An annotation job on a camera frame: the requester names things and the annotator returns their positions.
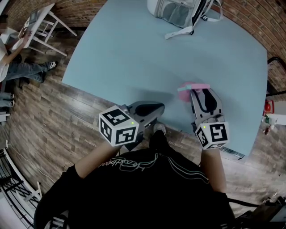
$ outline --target blue tabletop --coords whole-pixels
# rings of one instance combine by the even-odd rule
[[[177,88],[187,81],[210,84],[229,122],[226,147],[248,155],[264,107],[266,49],[227,18],[200,20],[192,36],[164,39],[179,29],[154,18],[144,0],[108,0],[76,47],[63,83],[117,104],[163,102],[160,121],[188,133],[194,115]]]

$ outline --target gray backpack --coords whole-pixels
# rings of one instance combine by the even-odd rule
[[[214,2],[220,8],[219,19],[209,18],[206,13]],[[193,34],[194,26],[200,18],[205,21],[220,21],[223,18],[223,9],[219,0],[147,0],[147,7],[153,16],[183,28],[180,31],[165,35],[166,39],[179,34]]]

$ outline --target black t-shirt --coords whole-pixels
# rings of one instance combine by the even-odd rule
[[[220,228],[234,219],[227,196],[212,190],[200,167],[175,151],[150,149],[114,157],[85,179],[69,168],[42,198],[35,218],[45,215],[44,224],[64,210],[71,229]]]

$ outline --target seated person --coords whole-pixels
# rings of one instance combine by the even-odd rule
[[[14,94],[0,92],[0,107],[13,107],[15,105]]]
[[[106,141],[98,146],[42,197],[34,228],[207,229],[233,224],[219,149],[203,150],[199,167],[172,149],[165,133],[164,125],[156,124],[149,148],[118,157],[120,146]]]
[[[7,15],[0,15],[0,35],[7,29]],[[37,82],[44,82],[43,72],[47,72],[57,66],[57,62],[45,62],[43,64],[28,64],[28,63],[15,63],[13,59],[21,52],[30,38],[30,33],[25,35],[21,34],[20,38],[23,38],[22,44],[11,54],[8,55],[7,50],[12,48],[17,42],[14,41],[11,44],[4,45],[0,39],[0,82],[4,79],[13,80],[21,77],[26,77]]]

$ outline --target jeans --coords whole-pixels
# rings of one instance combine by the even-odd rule
[[[0,107],[5,107],[5,106],[12,107],[11,100],[12,100],[11,93],[6,93],[6,92],[0,93]]]
[[[21,77],[26,77],[35,80],[39,83],[44,81],[39,75],[40,72],[47,72],[50,69],[50,62],[43,64],[28,64],[28,63],[10,63],[6,80],[13,80]]]

